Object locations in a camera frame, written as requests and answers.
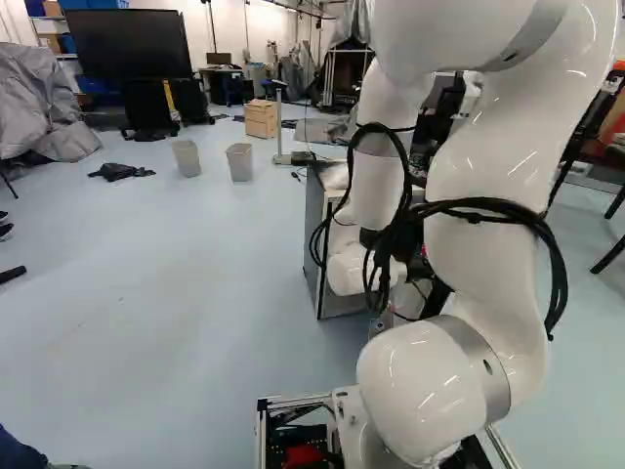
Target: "monitor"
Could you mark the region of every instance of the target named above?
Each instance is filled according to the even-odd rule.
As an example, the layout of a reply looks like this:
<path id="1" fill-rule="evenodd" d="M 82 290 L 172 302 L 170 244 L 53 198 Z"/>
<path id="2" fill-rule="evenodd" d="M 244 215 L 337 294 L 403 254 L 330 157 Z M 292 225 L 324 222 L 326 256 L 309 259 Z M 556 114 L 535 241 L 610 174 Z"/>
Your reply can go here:
<path id="1" fill-rule="evenodd" d="M 67 10 L 83 72 L 120 80 L 192 75 L 183 17 L 176 10 Z"/>

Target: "person's leg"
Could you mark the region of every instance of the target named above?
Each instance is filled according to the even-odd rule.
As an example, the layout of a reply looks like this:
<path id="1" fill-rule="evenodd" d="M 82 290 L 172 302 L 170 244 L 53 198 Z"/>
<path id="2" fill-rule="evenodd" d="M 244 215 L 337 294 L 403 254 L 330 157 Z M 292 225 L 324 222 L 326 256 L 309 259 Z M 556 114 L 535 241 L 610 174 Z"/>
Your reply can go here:
<path id="1" fill-rule="evenodd" d="M 45 469 L 48 458 L 23 445 L 0 425 L 0 469 Z"/>

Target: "wastebasket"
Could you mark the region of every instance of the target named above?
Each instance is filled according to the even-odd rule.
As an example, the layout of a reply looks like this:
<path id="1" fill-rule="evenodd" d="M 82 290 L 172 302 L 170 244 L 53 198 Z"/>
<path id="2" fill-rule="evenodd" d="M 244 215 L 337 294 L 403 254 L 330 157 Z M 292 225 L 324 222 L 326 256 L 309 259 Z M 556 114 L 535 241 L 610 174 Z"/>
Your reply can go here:
<path id="1" fill-rule="evenodd" d="M 193 140 L 178 140 L 172 143 L 178 169 L 184 176 L 192 178 L 202 172 L 197 155 L 197 146 Z"/>
<path id="2" fill-rule="evenodd" d="M 236 183 L 251 181 L 254 173 L 251 144 L 234 144 L 226 150 L 230 174 Z"/>

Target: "floor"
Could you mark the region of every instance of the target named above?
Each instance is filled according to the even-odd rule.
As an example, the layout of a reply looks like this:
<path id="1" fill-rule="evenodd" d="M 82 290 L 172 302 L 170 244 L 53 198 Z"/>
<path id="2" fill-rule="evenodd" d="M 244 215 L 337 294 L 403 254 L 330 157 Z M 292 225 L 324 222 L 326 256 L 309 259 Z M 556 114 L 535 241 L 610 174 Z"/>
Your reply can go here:
<path id="1" fill-rule="evenodd" d="M 285 106 L 283 118 L 303 112 Z M 292 134 L 286 150 L 305 149 Z M 258 397 L 354 382 L 368 318 L 315 320 L 302 275 L 305 187 L 271 165 L 275 140 L 248 138 L 231 120 L 181 138 L 200 148 L 200 177 L 178 174 L 170 141 L 103 133 L 104 149 L 89 158 L 16 181 L 20 200 L 0 189 L 16 223 L 0 267 L 28 267 L 0 287 L 0 420 L 55 461 L 252 467 Z M 253 183 L 229 180 L 234 142 L 253 144 Z M 87 178 L 107 161 L 157 174 Z M 544 392 L 500 425 L 526 468 L 622 466 L 625 257 L 588 273 L 625 233 L 625 211 L 602 217 L 610 201 L 564 185 L 549 216 L 570 303 Z M 544 263 L 543 299 L 548 288 Z"/>

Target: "black cloth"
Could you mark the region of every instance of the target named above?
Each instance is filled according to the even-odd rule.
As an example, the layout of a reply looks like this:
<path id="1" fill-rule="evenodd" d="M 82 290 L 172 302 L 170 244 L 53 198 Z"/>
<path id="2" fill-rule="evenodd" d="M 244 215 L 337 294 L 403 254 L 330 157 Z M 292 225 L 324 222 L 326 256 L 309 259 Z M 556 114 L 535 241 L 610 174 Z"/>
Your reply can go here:
<path id="1" fill-rule="evenodd" d="M 90 178 L 95 178 L 96 176 L 102 176 L 110 183 L 114 181 L 119 181 L 120 179 L 130 178 L 134 176 L 136 178 L 143 178 L 145 176 L 152 176 L 156 174 L 154 171 L 150 169 L 145 169 L 144 167 L 136 168 L 135 166 L 128 166 L 126 164 L 119 163 L 105 163 L 102 167 L 94 172 L 89 173 L 87 176 Z"/>

